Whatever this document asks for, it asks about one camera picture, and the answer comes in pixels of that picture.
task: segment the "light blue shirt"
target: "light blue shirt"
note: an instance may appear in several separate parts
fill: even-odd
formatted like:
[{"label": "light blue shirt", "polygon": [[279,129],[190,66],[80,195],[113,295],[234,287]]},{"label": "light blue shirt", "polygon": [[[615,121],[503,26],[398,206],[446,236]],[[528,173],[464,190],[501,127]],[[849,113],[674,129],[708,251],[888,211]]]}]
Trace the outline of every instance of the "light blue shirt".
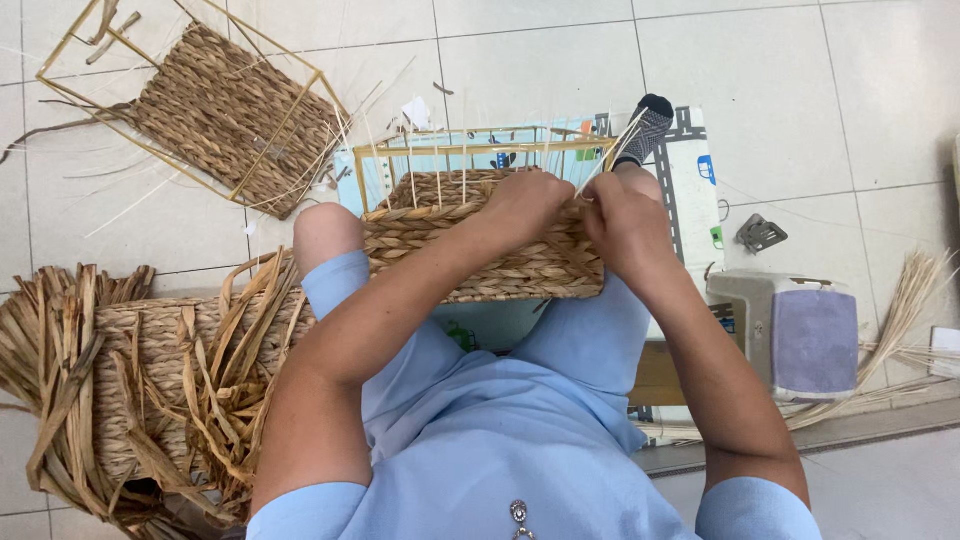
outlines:
[{"label": "light blue shirt", "polygon": [[[509,539],[510,504],[558,538],[696,538],[629,458],[644,440],[622,410],[547,368],[467,355],[376,442],[370,487],[287,493],[250,522],[254,540]],[[701,501],[707,539],[818,539],[803,502],[764,479],[729,479]]]}]

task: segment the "gold metal frame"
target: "gold metal frame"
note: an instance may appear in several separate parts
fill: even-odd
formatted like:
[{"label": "gold metal frame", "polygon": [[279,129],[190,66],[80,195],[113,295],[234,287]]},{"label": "gold metal frame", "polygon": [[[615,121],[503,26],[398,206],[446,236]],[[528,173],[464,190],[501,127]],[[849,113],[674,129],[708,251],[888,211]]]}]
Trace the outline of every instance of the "gold metal frame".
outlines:
[{"label": "gold metal frame", "polygon": [[[522,131],[533,131],[534,132],[534,141],[535,142],[515,142],[515,143],[498,143],[498,144],[488,144],[488,143],[468,143],[466,146],[464,144],[430,144],[428,146],[411,146],[410,142],[407,140],[407,137],[413,136],[423,136],[423,137],[433,137],[434,139],[439,138],[442,135],[463,135],[466,133],[472,134],[493,134],[493,133],[504,133],[504,132],[522,132]],[[542,140],[537,142],[538,138],[541,138],[539,134],[549,131],[552,135],[562,135],[562,140]],[[402,144],[399,146],[392,145],[392,143],[400,142]],[[464,157],[464,163],[466,163],[466,156],[475,156],[478,154],[502,154],[502,153],[512,153],[516,152],[518,154],[524,153],[528,156],[527,162],[529,163],[529,155],[542,154],[543,152],[548,152],[550,154],[554,152],[567,152],[567,151],[577,151],[577,150],[591,150],[595,148],[600,148],[603,151],[603,160],[605,161],[604,170],[609,171],[613,167],[613,153],[611,149],[616,143],[616,139],[608,136],[595,135],[595,134],[586,134],[583,132],[578,132],[574,130],[568,130],[565,128],[554,128],[546,126],[523,126],[517,128],[484,128],[478,130],[438,130],[436,132],[412,132],[409,134],[402,134],[393,137],[388,137],[374,145],[366,146],[356,146],[353,148],[353,156],[355,159],[355,167],[357,172],[357,186],[360,189],[360,199],[363,202],[363,211],[369,212],[370,207],[367,201],[367,179],[364,173],[363,160],[372,159],[372,158],[388,158],[391,170],[391,177],[394,178],[394,159],[397,158],[409,158],[411,156],[445,156],[447,158],[447,171],[449,172],[449,158],[451,156],[461,156]],[[561,168],[559,171],[561,180],[564,179],[564,169]]]},{"label": "gold metal frame", "polygon": [[[187,15],[189,15],[193,20],[199,20],[199,19],[197,19],[197,17],[195,17],[195,16],[193,15],[193,13],[191,13],[190,11],[188,11],[187,8],[186,8],[183,4],[181,4],[178,0],[171,0],[171,1],[174,2],[175,4],[177,4],[177,6],[180,7],[180,9],[183,10],[183,12],[185,12]],[[85,40],[84,40],[83,38],[77,36],[77,31],[78,31],[78,30],[80,29],[80,27],[86,22],[86,20],[90,17],[90,15],[93,13],[93,11],[94,11],[94,9],[97,7],[97,5],[103,3],[104,0],[90,0],[90,3],[87,4],[86,8],[84,8],[84,11],[80,14],[80,17],[78,17],[77,20],[73,22],[73,24],[70,26],[70,29],[67,31],[67,33],[63,36],[63,38],[62,38],[62,39],[60,40],[60,42],[57,44],[57,47],[54,49],[53,53],[50,54],[50,57],[43,63],[43,65],[40,67],[40,70],[37,71],[37,73],[36,73],[36,79],[37,79],[38,81],[40,81],[41,83],[44,83],[45,85],[49,86],[49,87],[50,87],[51,89],[53,89],[56,93],[58,93],[58,94],[60,94],[61,96],[63,96],[63,98],[65,98],[66,100],[68,100],[68,101],[71,102],[72,104],[74,104],[74,105],[76,105],[77,107],[85,110],[87,113],[90,114],[90,116],[92,116],[93,118],[99,120],[102,124],[106,125],[106,126],[109,127],[110,129],[114,130],[116,133],[120,134],[120,136],[124,137],[126,140],[132,142],[133,144],[135,144],[135,145],[138,146],[139,148],[141,148],[141,149],[143,149],[143,150],[146,150],[147,152],[153,154],[153,155],[156,156],[157,158],[163,160],[165,163],[167,163],[167,164],[170,165],[171,167],[177,169],[177,170],[180,171],[182,174],[185,174],[186,176],[190,177],[191,179],[193,179],[194,181],[196,181],[198,184],[206,187],[206,188],[209,189],[210,191],[213,191],[213,192],[216,193],[217,195],[219,195],[219,196],[221,196],[221,197],[223,197],[223,198],[225,198],[225,199],[227,199],[227,200],[229,200],[229,201],[231,201],[231,202],[233,202],[233,203],[237,203],[237,204],[243,205],[243,206],[245,206],[245,207],[257,206],[257,205],[259,205],[259,204],[262,204],[263,202],[261,201],[261,202],[257,203],[257,202],[242,201],[242,200],[238,200],[238,196],[240,195],[241,190],[244,188],[244,186],[246,186],[247,182],[248,182],[248,181],[250,180],[250,178],[252,177],[253,170],[254,170],[254,169],[257,167],[257,165],[259,165],[259,163],[263,160],[264,156],[267,155],[267,152],[270,151],[270,149],[271,149],[271,147],[272,147],[272,145],[273,145],[273,143],[274,143],[274,140],[275,140],[276,137],[279,135],[279,133],[283,130],[283,128],[286,126],[287,122],[290,120],[290,117],[293,115],[294,110],[296,110],[297,106],[300,104],[300,101],[303,99],[303,96],[305,96],[306,93],[307,93],[308,91],[310,91],[310,88],[313,87],[313,85],[314,85],[315,83],[317,83],[317,81],[319,80],[321,83],[323,83],[324,88],[326,89],[326,92],[329,94],[330,98],[333,100],[334,105],[340,110],[340,114],[342,114],[344,117],[347,117],[347,110],[344,108],[343,104],[340,102],[340,99],[337,97],[336,92],[333,91],[333,87],[330,85],[330,82],[326,79],[326,76],[324,75],[324,73],[323,73],[323,71],[322,71],[321,69],[317,68],[316,66],[314,66],[314,65],[311,64],[310,62],[304,60],[304,59],[301,58],[298,54],[296,54],[296,53],[288,50],[288,49],[285,48],[285,47],[283,47],[282,45],[280,45],[279,43],[277,43],[276,41],[274,41],[274,40],[271,39],[270,37],[266,36],[265,34],[263,34],[262,32],[260,32],[259,30],[257,30],[257,29],[254,28],[253,26],[251,26],[250,24],[248,24],[248,23],[244,22],[243,20],[241,20],[240,18],[234,16],[232,13],[228,12],[227,10],[224,10],[224,9],[221,8],[220,6],[217,6],[216,4],[214,4],[213,2],[211,2],[210,0],[199,0],[199,1],[200,1],[200,2],[203,2],[204,4],[206,4],[207,6],[209,6],[210,8],[212,8],[213,10],[215,10],[216,12],[219,12],[219,13],[223,14],[223,15],[227,18],[227,20],[228,20],[227,24],[229,24],[229,23],[232,22],[234,25],[236,25],[237,29],[240,30],[240,33],[251,43],[251,45],[252,45],[253,48],[257,51],[257,53],[259,54],[259,56],[260,56],[261,58],[263,58],[264,60],[266,60],[267,57],[264,56],[262,53],[260,53],[260,49],[257,47],[256,43],[253,43],[253,41],[250,39],[250,36],[248,36],[248,35],[247,35],[247,32],[244,31],[245,28],[246,28],[247,30],[253,32],[253,33],[256,34],[257,36],[265,39],[267,42],[269,42],[270,44],[272,44],[274,47],[276,47],[277,49],[279,49],[280,51],[282,51],[283,56],[288,57],[288,58],[292,57],[292,58],[295,59],[296,61],[299,61],[301,64],[303,64],[303,65],[304,65],[306,68],[308,68],[310,71],[312,71],[312,74],[311,74],[309,80],[307,81],[306,85],[303,87],[303,91],[300,93],[299,96],[297,96],[297,99],[296,99],[296,101],[294,102],[293,107],[291,107],[290,110],[288,110],[287,113],[286,113],[286,115],[284,116],[283,122],[282,122],[282,123],[280,124],[280,126],[277,128],[276,132],[270,137],[270,140],[268,141],[267,145],[264,147],[263,151],[256,157],[256,160],[254,161],[254,163],[253,163],[253,165],[251,166],[250,170],[247,171],[247,174],[244,176],[243,180],[242,180],[242,181],[240,182],[240,184],[238,184],[237,187],[235,187],[229,194],[222,193],[220,190],[218,190],[218,189],[217,189],[216,187],[214,187],[213,185],[208,184],[206,181],[202,180],[202,179],[199,178],[197,175],[191,173],[191,172],[188,170],[188,168],[187,168],[188,163],[186,163],[185,161],[181,160],[181,159],[178,158],[177,156],[175,156],[175,155],[173,155],[173,154],[170,154],[170,153],[168,153],[168,152],[165,152],[165,151],[163,151],[163,150],[160,149],[160,148],[156,148],[156,147],[150,146],[150,145],[148,145],[148,144],[144,144],[143,142],[140,142],[139,140],[136,140],[135,138],[133,138],[133,137],[130,136],[129,134],[124,133],[122,130],[114,127],[113,124],[112,124],[112,122],[109,121],[109,117],[110,117],[111,115],[116,116],[116,113],[111,112],[110,110],[108,110],[108,109],[107,109],[106,107],[104,107],[103,105],[101,105],[101,104],[99,104],[99,103],[96,103],[95,101],[93,101],[92,99],[90,99],[90,98],[88,98],[88,97],[86,97],[86,96],[83,96],[81,93],[79,93],[79,92],[77,92],[77,91],[75,91],[75,90],[73,90],[73,89],[71,89],[71,88],[68,88],[67,86],[64,86],[64,85],[60,84],[60,83],[58,83],[58,82],[55,81],[55,80],[48,79],[48,78],[46,77],[47,70],[50,69],[51,65],[53,65],[53,63],[54,63],[55,61],[57,61],[57,59],[60,57],[60,54],[63,52],[63,49],[66,47],[67,43],[69,43],[69,41],[70,41],[71,39],[74,39],[74,38],[75,38],[75,39],[79,39],[80,41],[84,41],[84,42],[85,42]],[[132,43],[129,39],[127,39],[126,37],[124,37],[123,35],[121,35],[119,32],[115,31],[113,28],[110,28],[110,27],[107,28],[107,32],[108,32],[111,36],[113,36],[114,38],[116,38],[116,40],[117,40],[119,43],[121,43],[122,45],[126,46],[128,49],[134,51],[134,53],[136,53],[139,57],[141,57],[141,58],[144,59],[145,61],[147,61],[147,62],[149,62],[150,64],[152,64],[153,67],[159,67],[159,64],[157,64],[156,61],[154,61],[154,59],[152,59],[149,55],[147,55],[145,52],[143,52],[139,47],[137,47],[134,43]],[[300,195],[301,198],[306,194],[306,191],[307,191],[307,190],[305,189],[305,190],[303,191],[303,193]]]}]

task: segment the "person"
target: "person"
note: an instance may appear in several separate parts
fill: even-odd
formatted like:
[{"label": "person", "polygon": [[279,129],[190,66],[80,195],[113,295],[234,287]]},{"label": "person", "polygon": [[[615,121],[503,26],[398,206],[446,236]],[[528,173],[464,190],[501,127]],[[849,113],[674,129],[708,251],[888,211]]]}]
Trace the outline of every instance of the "person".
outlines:
[{"label": "person", "polygon": [[318,319],[276,383],[248,538],[693,538],[630,459],[646,436],[626,394],[650,317],[704,438],[696,534],[819,538],[786,425],[674,254],[641,167],[673,108],[592,180],[584,220],[607,268],[594,298],[556,299],[509,356],[466,354],[428,320],[454,288],[541,235],[574,187],[540,171],[374,280],[360,221],[333,204],[294,231]]}]

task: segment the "light blue pants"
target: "light blue pants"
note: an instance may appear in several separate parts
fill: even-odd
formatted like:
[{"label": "light blue pants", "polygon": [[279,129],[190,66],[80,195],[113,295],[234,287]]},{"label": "light blue pants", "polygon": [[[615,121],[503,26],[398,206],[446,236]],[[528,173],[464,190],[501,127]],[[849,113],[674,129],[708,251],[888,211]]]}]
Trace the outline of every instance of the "light blue pants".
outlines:
[{"label": "light blue pants", "polygon": [[[303,290],[319,320],[369,279],[367,256],[355,251],[314,268],[303,278]],[[650,311],[608,272],[599,296],[551,301],[510,357],[553,370],[622,404],[634,387],[649,325]],[[433,385],[489,354],[466,354],[427,319],[383,371],[364,384],[364,424],[370,430],[371,420],[402,414]],[[368,432],[368,437],[373,440],[376,433]]]}]

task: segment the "sock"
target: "sock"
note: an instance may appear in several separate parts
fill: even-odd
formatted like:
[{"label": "sock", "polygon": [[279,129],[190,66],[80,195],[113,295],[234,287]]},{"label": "sock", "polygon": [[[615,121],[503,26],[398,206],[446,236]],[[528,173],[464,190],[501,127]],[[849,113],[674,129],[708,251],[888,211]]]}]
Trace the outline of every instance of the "sock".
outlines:
[{"label": "sock", "polygon": [[663,142],[666,132],[673,125],[673,106],[665,98],[655,94],[643,96],[643,99],[636,106],[634,114],[630,117],[630,121],[633,122],[644,109],[648,111],[637,123],[638,127],[634,128],[634,134],[629,139],[622,139],[620,146],[614,150],[619,152],[619,149],[623,148],[623,152],[613,165],[614,167],[624,161],[632,161],[637,165],[642,165],[653,154],[654,149]]}]

